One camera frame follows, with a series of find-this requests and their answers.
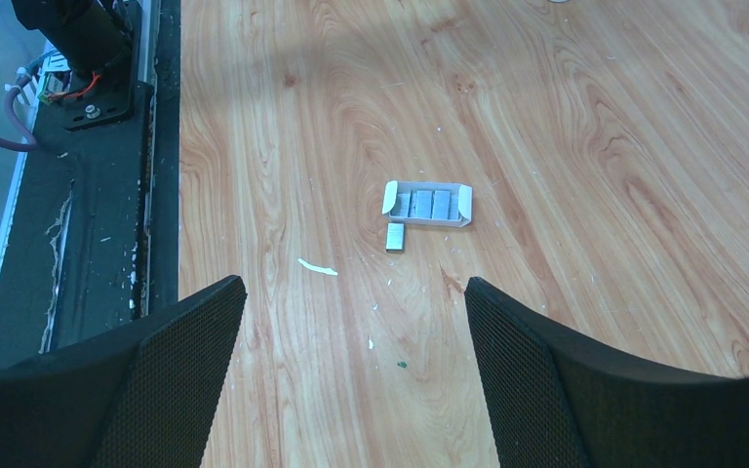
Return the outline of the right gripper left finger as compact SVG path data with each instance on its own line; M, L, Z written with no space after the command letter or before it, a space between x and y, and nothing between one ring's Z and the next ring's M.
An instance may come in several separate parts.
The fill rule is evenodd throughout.
M247 291L235 275L0 368L0 467L197 467Z

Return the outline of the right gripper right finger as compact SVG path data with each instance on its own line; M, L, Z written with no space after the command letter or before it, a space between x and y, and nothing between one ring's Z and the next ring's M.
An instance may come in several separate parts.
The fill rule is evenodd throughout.
M486 280L464 292L503 467L749 467L749 376L628 354Z

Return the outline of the staple strip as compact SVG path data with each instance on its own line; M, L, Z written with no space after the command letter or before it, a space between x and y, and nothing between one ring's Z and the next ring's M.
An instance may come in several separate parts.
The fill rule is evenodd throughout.
M399 253L405 249L406 226L403 223L389 222L385 237L385 250Z

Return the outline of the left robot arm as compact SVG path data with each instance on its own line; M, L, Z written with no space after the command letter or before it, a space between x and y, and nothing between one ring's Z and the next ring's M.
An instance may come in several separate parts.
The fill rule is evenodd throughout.
M38 30L81 77L128 65L140 28L137 1L13 0L19 23Z

